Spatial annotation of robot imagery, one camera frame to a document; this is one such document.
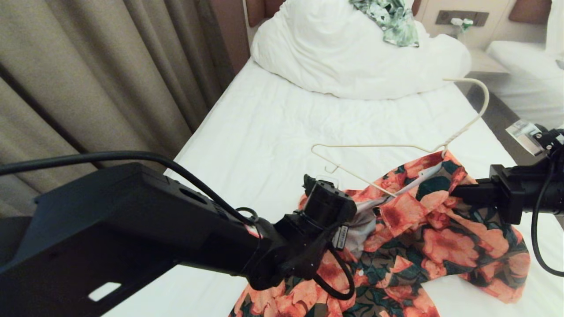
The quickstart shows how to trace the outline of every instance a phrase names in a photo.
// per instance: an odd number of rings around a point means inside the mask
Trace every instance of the white bed sheet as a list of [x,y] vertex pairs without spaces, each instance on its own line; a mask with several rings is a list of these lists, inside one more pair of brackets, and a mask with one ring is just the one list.
[[[233,206],[248,206],[275,222],[292,212],[305,173],[337,178],[340,188],[366,185],[340,171],[329,175],[310,153],[314,143],[443,142],[476,112],[454,85],[399,100],[338,99],[305,91],[249,61],[176,161]],[[514,161],[483,121],[451,145],[470,175],[488,177],[490,164]],[[416,149],[344,149],[331,152],[368,179],[424,153]],[[174,173],[166,174],[183,183]],[[562,229],[541,215],[540,241],[547,261],[562,267]],[[529,241],[530,217],[519,229]],[[177,266],[106,314],[115,316],[227,316],[243,278]],[[505,305],[457,276],[424,284],[442,317],[562,316],[563,282],[533,261],[521,302]]]
[[521,119],[549,129],[564,124],[564,70],[544,44],[495,41],[487,53],[510,73],[485,80],[492,93]]

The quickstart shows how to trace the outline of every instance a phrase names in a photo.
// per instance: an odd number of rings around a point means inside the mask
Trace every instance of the nightstand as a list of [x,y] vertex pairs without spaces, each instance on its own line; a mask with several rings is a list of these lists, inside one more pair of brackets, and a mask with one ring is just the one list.
[[[472,56],[472,69],[466,76],[467,78],[484,81],[485,78],[491,78],[491,76],[509,75],[509,71],[503,65],[491,58],[483,50],[470,50],[470,54]],[[472,84],[469,83],[456,83],[456,85],[464,95],[467,95],[472,87]]]

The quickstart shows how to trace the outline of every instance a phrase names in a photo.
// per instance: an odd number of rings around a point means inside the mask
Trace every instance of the floral shirt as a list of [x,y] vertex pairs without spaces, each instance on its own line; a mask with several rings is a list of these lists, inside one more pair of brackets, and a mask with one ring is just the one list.
[[[404,164],[376,184],[397,192],[419,171],[437,164],[440,170],[429,179],[374,208],[376,225],[359,258],[346,249],[340,253],[354,272],[353,298],[340,301],[313,280],[289,278],[264,291],[247,287],[230,316],[436,317],[437,308],[421,283],[446,275],[458,275],[505,303],[518,301],[530,265],[525,242],[493,208],[449,196],[457,185],[475,183],[450,153]],[[384,197],[371,186],[346,193],[357,202]],[[347,292],[346,276],[329,252],[318,274]]]
[[399,47],[419,47],[411,8],[404,0],[349,0],[384,31],[384,41]]

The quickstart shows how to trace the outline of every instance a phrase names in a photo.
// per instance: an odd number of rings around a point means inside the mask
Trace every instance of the curtain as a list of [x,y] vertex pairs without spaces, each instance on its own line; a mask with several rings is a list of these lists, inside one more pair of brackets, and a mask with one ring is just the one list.
[[[0,164],[125,149],[173,158],[233,76],[206,0],[2,0]],[[0,216],[112,164],[1,177]]]

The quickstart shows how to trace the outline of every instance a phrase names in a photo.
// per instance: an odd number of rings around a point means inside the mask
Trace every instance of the power outlet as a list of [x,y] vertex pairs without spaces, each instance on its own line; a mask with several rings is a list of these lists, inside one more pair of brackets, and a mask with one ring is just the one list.
[[488,12],[440,10],[439,16],[437,16],[436,24],[450,25],[452,19],[459,18],[463,20],[473,20],[475,27],[483,27],[484,25],[486,25],[486,21],[489,16],[490,14]]

